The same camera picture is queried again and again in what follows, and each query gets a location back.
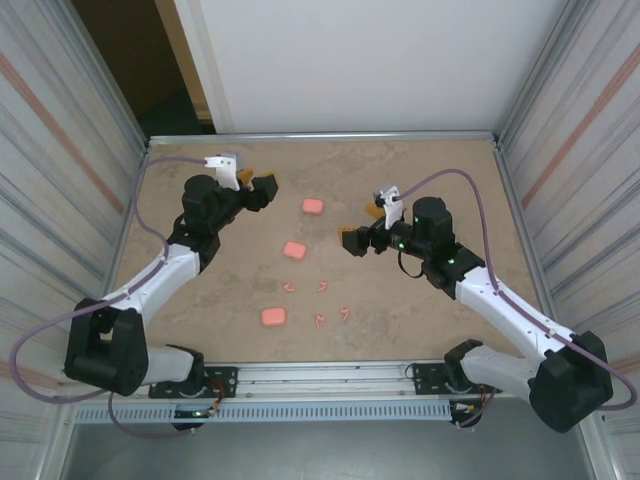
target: white wall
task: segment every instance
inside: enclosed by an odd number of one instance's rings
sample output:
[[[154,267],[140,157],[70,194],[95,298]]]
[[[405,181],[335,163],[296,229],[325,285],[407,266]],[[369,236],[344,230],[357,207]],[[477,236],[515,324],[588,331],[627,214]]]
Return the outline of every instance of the white wall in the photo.
[[[176,0],[218,133],[495,129],[564,0]]]

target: doorway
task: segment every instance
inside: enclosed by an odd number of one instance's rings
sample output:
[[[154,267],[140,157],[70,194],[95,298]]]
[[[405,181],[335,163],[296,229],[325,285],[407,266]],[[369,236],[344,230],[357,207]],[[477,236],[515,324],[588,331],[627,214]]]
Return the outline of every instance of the doorway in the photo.
[[[72,0],[72,4],[147,138],[215,133],[213,124],[196,114],[195,68],[189,72],[182,65],[184,58],[181,64],[176,60],[175,38],[184,33],[172,0]],[[184,57],[185,51],[189,55],[188,47],[179,54]]]

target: black mounting plate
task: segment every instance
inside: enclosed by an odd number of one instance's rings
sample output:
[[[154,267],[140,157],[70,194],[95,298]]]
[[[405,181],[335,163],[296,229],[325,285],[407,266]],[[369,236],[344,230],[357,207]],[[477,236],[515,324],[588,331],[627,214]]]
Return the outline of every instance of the black mounting plate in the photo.
[[[456,391],[447,382],[447,376],[442,363],[412,363],[413,386],[416,395],[479,395],[480,387],[471,383],[468,389]]]
[[[218,398],[218,394],[213,391],[207,380],[213,378],[218,380],[224,386],[225,398],[234,398],[236,396],[236,387],[238,386],[238,368],[237,367],[204,367],[204,387],[196,395],[185,395],[180,392],[179,383],[176,382],[159,382],[149,387],[149,398],[167,399],[167,398]]]

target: black cable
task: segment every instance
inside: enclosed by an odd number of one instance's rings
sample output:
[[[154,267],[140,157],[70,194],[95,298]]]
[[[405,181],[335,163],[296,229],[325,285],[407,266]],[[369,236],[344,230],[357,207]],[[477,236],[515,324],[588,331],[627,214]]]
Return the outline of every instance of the black cable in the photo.
[[[420,273],[417,275],[411,275],[409,272],[407,272],[407,270],[404,268],[404,265],[402,264],[402,252],[400,250],[398,250],[398,266],[400,267],[400,270],[402,270],[408,277],[411,278],[420,278],[424,274],[422,272],[422,266],[420,266]]]

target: pink fragment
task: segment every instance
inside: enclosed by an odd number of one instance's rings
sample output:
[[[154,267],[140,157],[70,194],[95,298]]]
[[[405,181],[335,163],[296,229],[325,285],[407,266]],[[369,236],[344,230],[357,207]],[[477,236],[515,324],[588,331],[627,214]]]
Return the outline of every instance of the pink fragment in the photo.
[[[302,260],[307,253],[307,247],[301,243],[287,242],[284,246],[284,254],[289,258]]]
[[[262,311],[262,324],[265,327],[278,327],[287,321],[287,312],[282,307],[265,308]]]
[[[320,328],[320,324],[326,320],[322,315],[316,315],[316,328]]]
[[[312,215],[320,215],[324,210],[324,202],[315,198],[307,198],[302,202],[302,211]]]

